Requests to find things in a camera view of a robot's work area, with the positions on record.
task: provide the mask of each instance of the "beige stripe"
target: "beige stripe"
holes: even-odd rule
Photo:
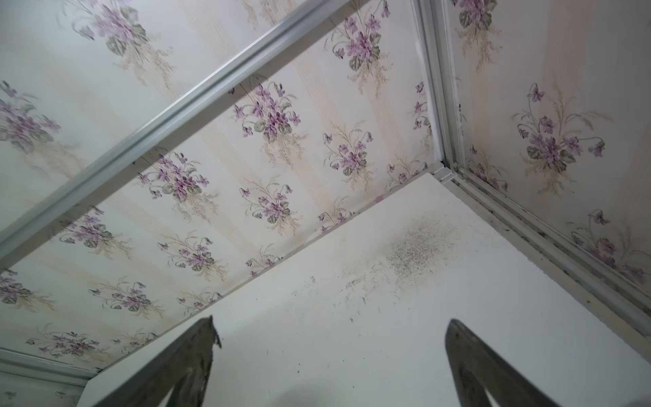
[[[50,330],[64,332],[72,327],[72,329],[75,332],[84,333],[88,335],[90,340],[99,340],[100,346],[103,345],[108,346],[107,343],[104,343],[103,339],[107,340],[107,338],[115,337],[117,335],[126,335],[126,332],[120,330],[119,327],[108,326],[107,324],[104,324],[99,320],[89,319],[87,316],[79,314],[74,308],[57,307],[56,303],[55,303],[55,308],[57,309],[57,311],[52,311],[47,307],[43,307],[39,309],[39,313],[43,312],[49,315],[54,315],[57,317],[57,320],[60,319],[66,323],[64,325],[59,322],[53,322],[52,325],[50,326]],[[16,325],[11,323],[11,321],[3,320],[2,329],[3,329],[3,333],[6,333],[7,331],[11,331],[12,333],[15,333],[15,335],[12,335],[13,337],[24,336],[25,339],[28,339],[28,338],[39,337],[38,331],[36,329],[39,328],[43,330],[44,325],[45,324],[38,327],[32,324]],[[37,356],[42,355],[40,354],[40,351],[39,353],[34,353],[34,354]]]
[[[55,89],[59,97],[66,100],[66,104],[78,109],[77,114],[106,130],[112,141],[121,141],[132,132],[130,126],[122,123],[114,111],[82,85],[73,73],[57,63],[57,58],[35,41],[27,31],[4,32],[0,38],[3,49],[15,54],[34,71],[36,77]]]
[[[384,145],[386,146],[389,159],[403,159],[409,162],[405,155],[404,147],[400,141],[400,132],[393,117],[393,109],[391,102],[385,94],[384,87],[381,87],[377,94],[374,95],[375,84],[368,84],[366,86],[366,93],[369,95],[370,108],[373,112],[378,127],[380,128],[380,136]]]
[[[292,66],[303,85],[302,89],[310,97],[312,106],[314,106],[314,109],[321,118],[324,132],[332,133],[336,131],[337,127],[344,128],[346,125],[339,113],[339,109],[337,109],[335,101],[330,95],[330,88],[323,75],[321,75],[318,65],[314,64],[313,61],[314,58],[311,57],[311,51],[307,49],[292,61]],[[305,158],[302,159],[303,162],[298,161],[295,163],[296,175],[299,178],[305,177],[305,180],[301,179],[301,182],[308,188],[312,199],[318,203],[319,210],[324,212],[328,211],[329,205],[333,202],[332,199],[330,199],[326,189],[318,180],[312,167],[305,161]],[[377,196],[372,184],[368,189],[363,190],[362,194],[367,200]]]
[[[114,193],[106,200],[106,202],[109,204],[111,208],[116,210],[116,212],[129,218],[132,223],[135,223],[136,225],[138,225],[138,227],[150,233],[156,239],[161,239],[164,236],[177,235],[177,233],[175,233],[171,228],[169,228],[167,225],[160,223],[156,219],[156,217],[149,214],[145,209],[143,209],[141,206],[138,206],[135,202],[133,202],[131,199],[127,198],[125,195],[121,194],[120,192]],[[224,223],[225,220],[224,217],[212,216],[211,214],[208,215],[209,217],[211,217],[210,223],[212,225],[217,225],[220,222]],[[227,219],[225,220],[225,223],[226,225],[224,226],[219,225],[216,227],[216,229],[222,235],[225,235],[226,233],[225,236],[230,240],[231,243],[234,244],[234,246],[238,249],[238,251],[240,251],[245,256],[248,256],[249,254],[247,253],[246,249],[242,249],[242,247],[247,247],[246,243],[244,244],[242,243],[242,237],[241,236],[232,237],[234,234],[236,234],[239,231],[235,230],[233,232],[231,229],[234,229],[234,227],[230,224],[230,222]],[[165,276],[166,278],[164,278],[163,280],[166,280],[167,282],[164,284],[173,284],[173,286],[178,286],[178,283],[175,280],[170,282],[169,278],[167,278],[167,274],[165,274]],[[232,283],[232,281],[228,277],[226,277],[224,283],[229,285]]]
[[[69,262],[67,260],[61,259],[60,257],[57,257],[54,255],[50,250],[47,249],[40,249],[34,251],[30,257],[31,260],[37,261],[39,263],[42,263],[44,266],[48,267],[50,270],[53,270],[61,275],[65,275],[66,277],[73,279],[74,281],[77,282],[84,282],[84,284],[87,287],[90,288],[96,288],[100,284],[104,285],[114,285],[114,281],[108,281],[105,280],[101,277],[98,277],[96,275],[93,275],[86,270],[82,269],[80,266],[78,266],[76,263]],[[153,274],[153,275],[161,275],[155,267],[153,267],[151,264],[139,260],[139,259],[132,259],[130,260],[130,264],[136,265],[135,269],[138,270],[139,272],[144,272],[144,274]],[[165,287],[181,287],[181,288],[186,288],[184,285],[179,285],[177,282],[173,281],[171,278],[166,278],[164,276],[163,278],[163,284],[167,284]],[[163,320],[166,320],[168,322],[174,322],[173,319],[171,319],[169,316],[163,314]]]
[[[54,272],[57,272],[61,275],[65,275],[77,283],[84,282],[84,284],[93,286],[99,284],[110,284],[108,280],[91,274],[85,269],[79,267],[77,264],[54,255],[52,251],[44,249],[44,246],[41,246],[41,248],[34,250],[29,255],[29,260],[39,262],[46,268],[53,270]]]
[[[229,218],[208,213],[208,219],[210,224],[219,231],[219,234],[228,239],[241,254],[248,258],[257,254],[253,243],[251,243],[248,237],[231,223]]]
[[[343,128],[345,123],[335,101],[330,96],[330,87],[313,61],[314,58],[308,49],[292,61],[292,66],[303,84],[303,90],[312,100],[325,132],[331,133],[335,131],[335,127]]]
[[[564,98],[576,96],[579,90],[593,8],[594,0],[550,2],[543,79],[540,84],[540,90],[546,92],[546,97],[539,106],[542,112],[554,112],[552,98],[557,97],[553,90],[554,83]],[[539,194],[543,178],[542,175],[537,177],[538,182],[532,184],[534,189],[529,192],[530,210],[537,216],[546,218],[554,211],[556,196],[552,193]]]
[[[318,178],[312,167],[309,165],[304,156],[294,158],[294,173],[301,184],[312,197],[314,203],[321,211],[329,208],[328,203],[332,202],[321,180]]]
[[[611,209],[614,218],[631,227],[634,236],[651,234],[651,216],[648,213],[651,202],[651,124],[646,125],[644,135],[635,148],[626,178],[617,193],[617,200]]]
[[[477,147],[484,150],[487,154],[490,154],[490,152],[487,151],[487,148],[490,148],[491,145],[490,116],[488,114],[488,64],[478,64],[479,59],[480,56],[478,52],[471,53],[470,66],[476,66],[477,69],[470,70],[470,95],[473,123],[472,134],[470,134],[469,139],[475,142]]]
[[[238,47],[230,39],[224,25],[215,16],[223,15],[223,10],[216,7],[214,1],[207,0],[177,0],[184,9],[193,26],[201,34],[201,38],[221,65],[238,51]]]
[[[174,236],[176,234],[170,227],[160,223],[155,216],[119,191],[108,197],[105,202],[113,210],[126,216],[132,223],[157,239],[162,236]]]

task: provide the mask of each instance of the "purple violet flower print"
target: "purple violet flower print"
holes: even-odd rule
[[[568,151],[575,156],[580,156],[581,151],[583,151],[583,147],[579,144],[579,139],[577,137],[565,139],[565,145],[567,146]]]
[[[6,81],[0,82],[0,89],[9,97],[0,99],[0,141],[8,141],[20,158],[46,179],[52,173],[68,179],[77,175],[85,164],[70,146],[55,141],[53,134],[61,126],[36,113],[36,96],[19,93]]]
[[[528,158],[524,158],[529,166],[525,175],[540,173],[544,177],[544,187],[538,190],[539,193],[551,192],[558,195],[565,189],[563,180],[572,179],[565,173],[569,165],[576,163],[577,157],[581,155],[583,146],[581,142],[596,139],[596,145],[588,148],[595,157],[602,156],[605,143],[601,137],[580,137],[584,131],[594,131],[592,121],[596,119],[611,120],[603,113],[586,111],[583,113],[571,113],[570,105],[574,98],[564,98],[560,89],[555,88],[557,97],[552,98],[555,120],[547,116],[539,119],[535,117],[531,109],[531,102],[541,100],[545,92],[540,92],[538,84],[533,83],[527,94],[528,109],[523,113],[516,113],[512,120],[519,119],[516,126],[522,139],[529,137],[531,145],[527,147]]]
[[[244,117],[244,110],[241,107],[238,107],[237,105],[234,105],[235,108],[235,118],[236,119],[241,119]]]
[[[591,221],[598,223],[599,225],[605,225],[609,223],[609,220],[603,218],[603,211],[601,209],[594,210],[591,214],[588,215]]]
[[[192,293],[184,293],[186,297],[183,298],[177,298],[177,302],[180,305],[183,305],[186,310],[183,313],[183,315],[194,315],[201,311],[202,309],[206,308],[207,305],[211,305],[221,298],[224,298],[220,293],[218,292],[201,292],[199,294],[196,294],[194,292]]]
[[[120,67],[133,69],[136,79],[146,86],[145,73],[155,72],[168,89],[174,68],[165,60],[171,51],[155,49],[149,34],[138,22],[138,11],[129,1],[64,0],[64,16],[72,18],[72,29],[83,38],[105,39],[111,53],[121,58]]]
[[[339,223],[345,222],[353,215],[352,212],[342,207],[346,198],[348,197],[335,200],[331,212],[323,212],[318,216],[318,219],[323,222],[323,225],[320,226],[321,233],[325,233],[334,226],[337,226]]]
[[[127,309],[133,315],[143,316],[145,319],[149,319],[151,314],[157,314],[163,318],[165,312],[163,307],[149,300],[141,290],[145,286],[138,282],[131,284],[125,281],[125,278],[120,278],[116,285],[99,284],[99,287],[107,294],[102,294],[99,289],[89,290],[89,292],[104,300],[103,308],[108,306],[111,309]]]
[[[387,0],[384,0],[384,5],[382,6],[382,18],[389,18],[390,15],[389,4],[387,3]]]
[[[330,168],[336,171],[343,168],[343,174],[346,177],[345,182],[350,183],[353,190],[358,186],[367,189],[373,181],[373,171],[370,170],[371,164],[367,162],[367,152],[365,151],[367,145],[363,142],[365,139],[368,140],[371,134],[370,132],[363,132],[359,128],[360,124],[355,124],[349,132],[346,131],[345,127],[335,127],[337,129],[336,133],[324,134],[324,145],[328,149],[324,165],[328,162]],[[329,146],[333,137],[337,137],[342,143],[336,150]]]
[[[418,130],[425,126],[426,131],[423,134],[421,143],[425,147],[425,153],[429,153],[434,147],[434,138],[432,137],[432,126],[430,119],[427,117],[427,95],[423,92],[423,82],[416,85],[416,95],[421,100],[416,101],[416,106],[411,113],[414,119],[414,130]]]
[[[491,24],[493,22],[492,12],[497,6],[497,0],[452,0],[452,5],[457,3],[462,9],[459,13],[459,23],[462,30],[458,30],[459,37],[464,40],[463,51],[466,52],[477,46],[479,61],[476,70],[484,63],[491,63],[491,52],[498,51],[499,46],[493,44],[489,34],[496,35],[496,31]]]
[[[552,134],[554,132],[554,122],[548,119],[547,116],[543,116],[540,118],[540,129],[544,133]]]
[[[294,126],[298,125],[301,122],[300,116],[296,112],[292,112],[290,115],[289,121],[294,123]]]
[[[280,156],[293,168],[294,159],[303,156],[300,142],[307,137],[295,131],[301,122],[300,116],[295,111],[289,112],[296,97],[286,94],[282,84],[260,75],[251,76],[239,86],[248,97],[248,103],[242,105],[243,115],[235,117],[242,124],[244,137],[260,133],[264,142],[262,151],[270,163],[275,165],[277,156]],[[277,99],[271,97],[271,87],[275,89]]]
[[[368,17],[366,27],[370,33],[377,33],[380,29],[380,22],[375,19],[375,16],[373,14],[371,14]]]
[[[16,279],[9,277],[18,273],[9,269],[0,269],[0,301],[7,305],[13,305],[13,308],[25,308],[28,311],[36,312],[41,307],[48,307],[54,310],[54,301],[50,296],[35,294],[26,289]]]
[[[59,234],[59,240],[68,244],[83,242],[85,247],[95,249],[93,254],[104,254],[107,259],[112,259],[111,255],[115,251],[120,251],[130,259],[133,248],[129,246],[129,240],[123,240],[121,235],[106,230],[106,225],[98,217],[104,214],[103,211],[96,206],[89,206],[87,213],[90,212],[94,212],[95,216],[84,215],[77,223],[72,221],[72,217],[61,221],[63,231]]]
[[[178,268],[190,267],[197,273],[196,276],[201,276],[208,281],[214,276],[224,281],[227,274],[226,264],[222,265],[221,260],[213,258],[209,251],[212,241],[208,238],[199,239],[194,232],[188,233],[183,240],[178,236],[166,236],[169,243],[158,244],[158,247],[169,255],[167,264],[169,266],[174,264]]]
[[[599,140],[599,142],[596,143],[594,146],[588,147],[588,152],[593,153],[595,157],[603,157],[602,152],[604,147],[605,147],[605,143],[603,142],[603,140]]]
[[[278,85],[276,85],[274,83],[273,87],[276,89],[276,93],[278,94],[278,97],[282,98],[284,96],[283,84],[279,83]]]
[[[398,185],[407,182],[428,168],[426,162],[421,162],[417,158],[414,158],[409,163],[405,160],[398,160],[398,166],[400,168],[400,173],[398,174],[398,177],[395,178],[392,173],[395,171],[396,166],[391,164],[387,165],[387,174],[389,174],[391,181],[389,181],[385,189],[391,190]]]
[[[171,195],[176,201],[174,209],[188,221],[192,219],[188,209],[206,221],[209,221],[209,212],[217,214],[217,205],[213,201],[217,194],[203,191],[202,187],[206,188],[210,182],[198,174],[198,161],[188,160],[182,153],[159,147],[145,154],[143,160],[150,165],[149,172],[140,174],[138,178],[141,185],[148,186],[153,199],[163,194]]]
[[[353,0],[351,7],[355,10],[352,17],[335,26],[332,35],[326,39],[324,47],[331,48],[338,59],[344,58],[344,48],[348,59],[348,66],[353,72],[350,80],[358,84],[358,89],[363,94],[366,83],[371,79],[376,93],[387,82],[386,72],[389,67],[382,64],[386,54],[380,51],[380,21],[376,18],[381,11],[382,18],[388,18],[389,5],[386,0],[380,0],[375,7],[360,9],[359,1]]]
[[[248,203],[248,207],[244,212],[245,215],[251,214],[254,218],[265,218],[270,224],[270,229],[275,229],[281,236],[288,230],[295,234],[298,227],[298,218],[296,213],[289,208],[289,202],[285,193],[291,193],[291,188],[288,185],[280,185],[272,178],[267,186],[262,183],[252,182],[251,193],[252,197],[244,196]]]
[[[527,97],[531,99],[532,102],[539,102],[540,100],[542,100],[543,96],[545,96],[545,92],[538,91],[537,83],[531,85],[531,89],[529,89],[529,93],[527,94]]]
[[[346,31],[349,31],[351,34],[354,34],[357,31],[357,22],[354,17],[346,18],[344,22],[344,28]]]
[[[50,326],[51,324],[46,324],[43,331],[38,330],[38,336],[28,339],[26,343],[37,346],[42,353],[57,359],[71,355],[84,361],[108,363],[111,360],[111,356],[106,352],[107,348],[98,348],[100,343],[89,340],[88,335],[54,332],[49,330]]]
[[[132,336],[121,335],[120,339],[111,339],[111,342],[120,345],[123,354],[130,354],[134,350],[148,344],[156,338],[158,338],[158,335],[153,332],[145,333],[138,330]]]
[[[486,152],[481,149],[478,151],[475,145],[470,145],[470,154],[471,157],[466,161],[468,170],[498,191],[502,189],[504,192],[507,192],[508,184],[505,180],[498,178],[502,177],[502,173],[505,173],[506,170],[502,167],[492,165],[490,163],[490,157]]]
[[[577,246],[634,284],[643,287],[649,274],[651,255],[637,248],[637,242],[631,239],[628,227],[623,231],[609,227],[617,241],[605,237],[603,234],[609,230],[603,229],[602,226],[606,223],[610,221],[604,218],[603,211],[595,209],[588,214],[587,225],[574,222],[567,222],[566,225],[571,228],[570,236]]]
[[[276,262],[280,261],[280,257],[271,254],[272,246],[273,244],[269,244],[266,247],[262,246],[260,248],[260,255],[258,258],[251,258],[246,262],[246,265],[248,267],[253,268],[253,270],[251,270],[252,276],[257,275],[264,270],[267,270],[269,267],[274,266]]]

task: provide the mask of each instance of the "wallpaper panel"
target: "wallpaper panel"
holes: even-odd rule
[[[297,4],[3,5],[3,224]],[[100,370],[440,160],[412,19],[350,3],[192,137],[145,154],[132,180],[0,273],[1,346]],[[35,154],[44,146],[58,150]],[[57,172],[70,154],[75,171]]]
[[[0,372],[0,407],[75,407],[83,387]]]
[[[464,165],[651,292],[651,7],[445,2]]]

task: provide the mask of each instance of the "wall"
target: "wall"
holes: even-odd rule
[[[0,227],[298,4],[2,2]],[[0,270],[0,346],[99,371],[440,160],[415,38],[386,0],[315,27]]]
[[[453,317],[561,406],[651,396],[651,365],[429,175],[100,373],[79,405],[207,315],[223,348],[206,405],[458,405]]]
[[[650,293],[651,3],[443,4],[460,163]]]
[[[1,407],[75,407],[83,387],[0,372]]]

